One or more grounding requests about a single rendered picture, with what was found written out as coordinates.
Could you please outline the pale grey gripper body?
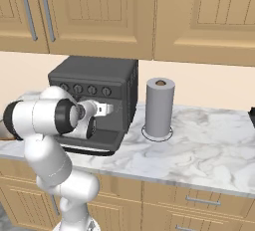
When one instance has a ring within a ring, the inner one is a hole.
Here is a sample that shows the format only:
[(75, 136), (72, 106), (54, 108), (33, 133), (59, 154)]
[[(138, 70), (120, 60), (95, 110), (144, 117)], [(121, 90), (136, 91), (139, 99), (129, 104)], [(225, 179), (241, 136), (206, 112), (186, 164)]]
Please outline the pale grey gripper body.
[(97, 104), (97, 116), (107, 116), (114, 111), (114, 106), (110, 104)]

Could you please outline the dark grey toaster oven door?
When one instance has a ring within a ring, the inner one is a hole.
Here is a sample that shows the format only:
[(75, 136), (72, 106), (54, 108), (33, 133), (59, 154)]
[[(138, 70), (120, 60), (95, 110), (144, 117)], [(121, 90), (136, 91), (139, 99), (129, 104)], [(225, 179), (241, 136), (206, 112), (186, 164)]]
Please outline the dark grey toaster oven door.
[(98, 129), (89, 139), (56, 135), (55, 140), (66, 152), (111, 156), (120, 148), (124, 136), (123, 131)]

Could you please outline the dark grey toaster oven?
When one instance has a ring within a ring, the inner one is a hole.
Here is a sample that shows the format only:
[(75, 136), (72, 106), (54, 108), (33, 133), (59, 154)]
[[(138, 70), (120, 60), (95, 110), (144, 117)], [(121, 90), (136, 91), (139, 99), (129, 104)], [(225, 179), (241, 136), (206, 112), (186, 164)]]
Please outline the dark grey toaster oven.
[[(109, 115), (80, 120), (80, 132), (62, 136), (89, 139), (98, 129), (128, 133), (137, 104), (137, 60), (71, 56), (48, 74), (48, 80), (52, 86), (68, 85), (68, 93), (80, 105), (96, 101), (114, 106)], [(74, 85), (81, 85), (83, 91), (76, 94)], [(88, 86), (96, 87), (97, 93), (90, 95)], [(112, 91), (108, 97), (102, 93), (104, 87)]]

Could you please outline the grey paper towel roll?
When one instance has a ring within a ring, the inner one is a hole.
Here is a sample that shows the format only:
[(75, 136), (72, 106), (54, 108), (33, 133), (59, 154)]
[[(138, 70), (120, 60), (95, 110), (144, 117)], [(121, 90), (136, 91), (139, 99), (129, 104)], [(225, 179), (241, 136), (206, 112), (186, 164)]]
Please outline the grey paper towel roll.
[(152, 78), (146, 83), (145, 132), (162, 138), (170, 133), (175, 82)]

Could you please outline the tan drawer front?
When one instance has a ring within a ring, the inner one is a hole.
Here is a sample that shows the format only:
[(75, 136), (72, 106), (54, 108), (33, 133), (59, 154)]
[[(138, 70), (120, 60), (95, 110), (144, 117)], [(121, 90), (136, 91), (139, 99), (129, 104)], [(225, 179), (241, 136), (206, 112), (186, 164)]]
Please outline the tan drawer front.
[[(220, 206), (208, 205), (185, 200), (185, 196), (210, 201), (220, 201)], [(187, 209), (199, 209), (212, 214), (237, 217), (255, 221), (255, 199), (217, 193), (213, 191), (197, 190), (160, 183), (146, 182), (144, 184), (143, 200), (146, 203), (163, 206), (177, 206)]]
[(141, 201), (141, 181), (104, 174), (97, 174), (100, 181), (100, 193), (133, 201)]
[(143, 205), (141, 231), (179, 231), (176, 225), (198, 231), (255, 231), (255, 223), (148, 203)]
[(0, 173), (4, 177), (36, 181), (36, 174), (26, 161), (1, 158)]

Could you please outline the tan base cupboard door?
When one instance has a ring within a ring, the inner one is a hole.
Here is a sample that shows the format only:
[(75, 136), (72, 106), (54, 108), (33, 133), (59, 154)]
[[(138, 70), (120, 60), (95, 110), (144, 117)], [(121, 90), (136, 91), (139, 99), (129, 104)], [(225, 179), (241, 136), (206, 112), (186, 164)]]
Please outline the tan base cupboard door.
[(141, 203), (138, 201), (98, 195), (88, 207), (102, 231), (140, 231)]
[(16, 226), (52, 231), (61, 220), (50, 195), (34, 182), (0, 177), (0, 202)]

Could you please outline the black appliance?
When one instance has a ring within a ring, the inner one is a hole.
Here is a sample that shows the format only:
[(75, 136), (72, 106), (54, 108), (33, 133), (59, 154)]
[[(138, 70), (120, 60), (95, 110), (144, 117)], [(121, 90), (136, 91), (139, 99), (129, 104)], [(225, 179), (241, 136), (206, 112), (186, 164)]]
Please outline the black appliance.
[(253, 126), (255, 128), (255, 108), (252, 107), (251, 110), (248, 113), (249, 113), (250, 119), (253, 123)]

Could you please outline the tan wall cupboard door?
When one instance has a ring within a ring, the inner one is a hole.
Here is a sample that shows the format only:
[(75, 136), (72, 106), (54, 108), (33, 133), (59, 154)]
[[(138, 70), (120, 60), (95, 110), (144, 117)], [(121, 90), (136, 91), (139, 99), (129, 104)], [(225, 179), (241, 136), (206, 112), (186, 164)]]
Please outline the tan wall cupboard door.
[(35, 31), (33, 41), (23, 0), (0, 0), (0, 51), (49, 53), (39, 0), (29, 0)]
[(255, 0), (157, 0), (154, 58), (255, 67)]
[(150, 60), (154, 0), (48, 0), (55, 42), (52, 54)]

